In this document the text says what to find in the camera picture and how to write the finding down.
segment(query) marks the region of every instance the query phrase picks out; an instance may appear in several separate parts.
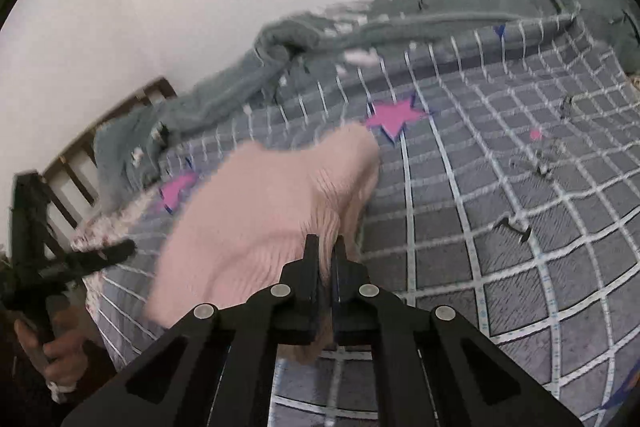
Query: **silver screw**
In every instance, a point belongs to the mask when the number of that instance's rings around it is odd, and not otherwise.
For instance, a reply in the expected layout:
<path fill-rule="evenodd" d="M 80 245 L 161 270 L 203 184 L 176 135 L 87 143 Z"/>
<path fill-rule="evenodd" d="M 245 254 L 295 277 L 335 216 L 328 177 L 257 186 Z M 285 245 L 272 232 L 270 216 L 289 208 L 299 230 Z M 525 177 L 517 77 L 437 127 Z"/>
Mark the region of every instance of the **silver screw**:
<path fill-rule="evenodd" d="M 200 304 L 196 306 L 193 314 L 197 319 L 208 319 L 211 315 L 213 315 L 214 308 L 211 304 Z"/>
<path fill-rule="evenodd" d="M 276 284 L 271 287 L 271 295 L 274 297 L 286 297 L 291 293 L 291 288 L 286 284 Z"/>
<path fill-rule="evenodd" d="M 450 306 L 438 306 L 436 317 L 441 321 L 452 321 L 456 317 L 456 311 Z"/>
<path fill-rule="evenodd" d="M 380 288 L 374 284 L 363 284 L 360 286 L 360 295 L 363 297 L 375 297 L 380 293 Z"/>

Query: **pink fabric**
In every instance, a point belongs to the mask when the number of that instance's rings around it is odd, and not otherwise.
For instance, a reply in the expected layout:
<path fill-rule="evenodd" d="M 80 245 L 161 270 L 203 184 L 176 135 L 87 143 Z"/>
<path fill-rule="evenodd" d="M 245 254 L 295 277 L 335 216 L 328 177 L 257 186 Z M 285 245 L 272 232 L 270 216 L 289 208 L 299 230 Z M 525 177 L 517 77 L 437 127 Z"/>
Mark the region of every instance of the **pink fabric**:
<path fill-rule="evenodd" d="M 356 123 L 302 151 L 242 144 L 191 198 L 165 243 L 147 315 L 171 327 L 202 302 L 244 303 L 302 257 L 307 233 L 320 237 L 326 283 L 338 234 L 356 255 L 358 218 L 378 166 L 376 140 Z"/>

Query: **pink dot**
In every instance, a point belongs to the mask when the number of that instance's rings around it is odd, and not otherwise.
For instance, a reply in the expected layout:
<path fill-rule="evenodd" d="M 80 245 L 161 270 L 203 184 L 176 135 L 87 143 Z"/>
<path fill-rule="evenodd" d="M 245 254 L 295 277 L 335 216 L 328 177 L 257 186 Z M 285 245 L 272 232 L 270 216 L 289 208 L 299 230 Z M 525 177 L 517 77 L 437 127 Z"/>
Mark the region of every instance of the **pink dot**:
<path fill-rule="evenodd" d="M 542 140 L 542 131 L 540 129 L 531 129 L 529 133 L 529 137 L 532 142 L 537 142 L 538 140 Z"/>

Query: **finger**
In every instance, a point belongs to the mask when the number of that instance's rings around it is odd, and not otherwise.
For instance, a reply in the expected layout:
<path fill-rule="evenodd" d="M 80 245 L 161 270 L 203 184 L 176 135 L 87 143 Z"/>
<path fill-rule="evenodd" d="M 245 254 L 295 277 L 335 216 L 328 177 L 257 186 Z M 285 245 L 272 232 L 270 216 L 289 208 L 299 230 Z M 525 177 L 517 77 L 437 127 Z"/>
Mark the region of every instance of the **finger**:
<path fill-rule="evenodd" d="M 38 338 L 33 330 L 28 327 L 24 322 L 20 319 L 17 319 L 14 322 L 14 331 L 15 336 L 18 337 L 18 342 L 22 346 L 24 352 L 32 351 L 34 349 L 38 349 L 40 344 L 38 343 Z"/>
<path fill-rule="evenodd" d="M 44 376 L 47 380 L 59 385 L 75 384 L 88 367 L 88 360 L 84 353 L 75 353 L 64 359 L 56 360 L 47 365 Z"/>
<path fill-rule="evenodd" d="M 84 343 L 84 334 L 79 330 L 71 330 L 60 335 L 54 341 L 42 346 L 44 354 L 50 359 L 65 357 L 78 351 L 82 351 L 82 343 Z"/>
<path fill-rule="evenodd" d="M 57 312 L 51 320 L 63 330 L 72 330 L 78 327 L 78 310 L 75 306 L 69 306 Z"/>

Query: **pink star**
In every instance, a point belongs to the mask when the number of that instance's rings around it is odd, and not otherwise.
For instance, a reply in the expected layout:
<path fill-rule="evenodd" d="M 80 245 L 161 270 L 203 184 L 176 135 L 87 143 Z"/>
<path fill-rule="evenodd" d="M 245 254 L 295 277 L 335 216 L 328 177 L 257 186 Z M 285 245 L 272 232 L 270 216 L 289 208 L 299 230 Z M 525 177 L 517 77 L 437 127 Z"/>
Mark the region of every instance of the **pink star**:
<path fill-rule="evenodd" d="M 372 102 L 373 114 L 367 118 L 367 128 L 380 126 L 391 142 L 396 142 L 407 122 L 424 118 L 428 114 L 414 109 L 415 95 L 398 103 Z"/>

